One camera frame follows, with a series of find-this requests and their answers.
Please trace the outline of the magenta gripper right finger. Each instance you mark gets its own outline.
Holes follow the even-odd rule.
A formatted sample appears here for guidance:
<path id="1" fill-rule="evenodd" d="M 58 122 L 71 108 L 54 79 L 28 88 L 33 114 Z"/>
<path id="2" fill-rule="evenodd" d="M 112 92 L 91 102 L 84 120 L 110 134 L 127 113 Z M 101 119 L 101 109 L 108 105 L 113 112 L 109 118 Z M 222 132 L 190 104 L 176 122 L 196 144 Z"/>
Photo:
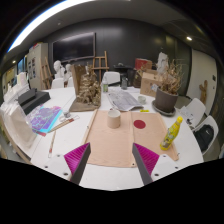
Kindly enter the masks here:
<path id="1" fill-rule="evenodd" d="M 152 183 L 153 180 L 151 174 L 159 159 L 159 155 L 137 143 L 133 144 L 132 153 L 139 169 L 143 184 L 148 185 Z"/>

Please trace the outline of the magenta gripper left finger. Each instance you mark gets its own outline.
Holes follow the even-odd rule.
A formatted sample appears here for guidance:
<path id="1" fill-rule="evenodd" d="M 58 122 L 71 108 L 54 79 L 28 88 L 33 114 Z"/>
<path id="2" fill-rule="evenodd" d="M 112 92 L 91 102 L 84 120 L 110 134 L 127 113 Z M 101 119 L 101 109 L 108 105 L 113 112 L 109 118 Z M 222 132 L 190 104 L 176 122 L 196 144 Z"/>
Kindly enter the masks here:
<path id="1" fill-rule="evenodd" d="M 86 143 L 64 155 L 65 161 L 72 173 L 70 179 L 72 183 L 76 185 L 80 183 L 90 153 L 90 144 Z"/>

